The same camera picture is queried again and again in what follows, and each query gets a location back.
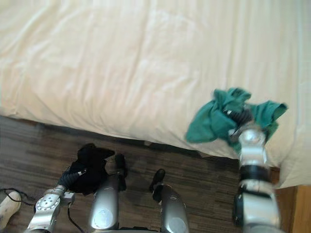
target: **white bed sheet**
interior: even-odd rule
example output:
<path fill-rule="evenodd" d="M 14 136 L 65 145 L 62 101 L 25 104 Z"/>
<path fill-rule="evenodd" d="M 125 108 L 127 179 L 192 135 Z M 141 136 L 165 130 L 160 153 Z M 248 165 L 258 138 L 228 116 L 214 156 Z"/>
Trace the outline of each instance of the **white bed sheet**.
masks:
<path fill-rule="evenodd" d="M 184 135 L 215 88 L 242 87 L 288 104 L 269 163 L 311 184 L 307 1 L 26 3 L 0 2 L 1 115 L 236 158 Z"/>

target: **green cloth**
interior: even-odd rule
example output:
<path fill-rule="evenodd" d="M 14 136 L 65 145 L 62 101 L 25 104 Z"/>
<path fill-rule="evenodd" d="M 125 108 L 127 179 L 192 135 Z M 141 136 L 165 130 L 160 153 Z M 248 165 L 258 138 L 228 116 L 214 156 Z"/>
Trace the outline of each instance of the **green cloth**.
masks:
<path fill-rule="evenodd" d="M 237 124 L 228 118 L 223 110 L 240 113 L 245 106 L 245 101 L 251 94 L 241 88 L 231 88 L 228 91 L 216 89 L 214 99 L 204 105 L 194 117 L 186 133 L 186 140 L 191 143 L 211 142 L 217 138 L 228 142 L 237 152 L 240 151 L 239 143 L 231 143 L 228 131 L 237 127 Z M 278 119 L 287 106 L 284 103 L 267 101 L 259 105 L 248 104 L 255 122 L 267 132 L 267 139 L 276 131 Z"/>

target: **wire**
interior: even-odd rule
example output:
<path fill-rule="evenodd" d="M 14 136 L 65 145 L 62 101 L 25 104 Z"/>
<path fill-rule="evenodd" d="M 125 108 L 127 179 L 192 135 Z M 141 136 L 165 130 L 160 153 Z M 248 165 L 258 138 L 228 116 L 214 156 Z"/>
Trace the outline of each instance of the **wire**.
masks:
<path fill-rule="evenodd" d="M 83 231 L 82 228 L 79 227 L 78 224 L 76 224 L 76 223 L 72 220 L 72 218 L 70 217 L 70 207 L 71 207 L 71 202 L 69 202 L 69 204 L 68 204 L 68 209 L 67 209 L 67 214 L 68 214 L 68 219 L 69 219 L 69 221 L 70 221 L 76 228 L 78 228 L 79 231 L 80 231 L 81 233 L 85 233 L 85 231 Z"/>
<path fill-rule="evenodd" d="M 15 199 L 11 198 L 11 196 L 6 191 L 16 191 L 16 192 L 18 192 L 21 195 L 21 200 L 15 200 Z M 15 189 L 15 188 L 1 188 L 0 192 L 4 192 L 12 201 L 21 202 L 21 203 L 24 203 L 24 204 L 29 205 L 29 206 L 34 206 L 35 205 L 35 203 L 29 203 L 29 202 L 24 201 L 23 200 L 23 196 L 25 196 L 26 199 L 31 200 L 31 201 L 35 201 L 35 198 L 33 198 L 31 196 L 28 196 L 26 193 L 24 193 L 22 191 L 19 191 L 19 190 Z"/>

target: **bed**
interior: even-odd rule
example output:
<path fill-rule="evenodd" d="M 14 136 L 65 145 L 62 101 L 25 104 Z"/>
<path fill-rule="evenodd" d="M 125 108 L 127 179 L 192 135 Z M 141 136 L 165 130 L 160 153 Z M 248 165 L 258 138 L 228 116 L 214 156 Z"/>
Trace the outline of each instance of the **bed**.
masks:
<path fill-rule="evenodd" d="M 287 103 L 269 164 L 280 187 L 311 184 L 307 12 L 302 0 L 1 1 L 0 114 L 237 158 L 185 133 L 214 89 L 241 87 Z"/>

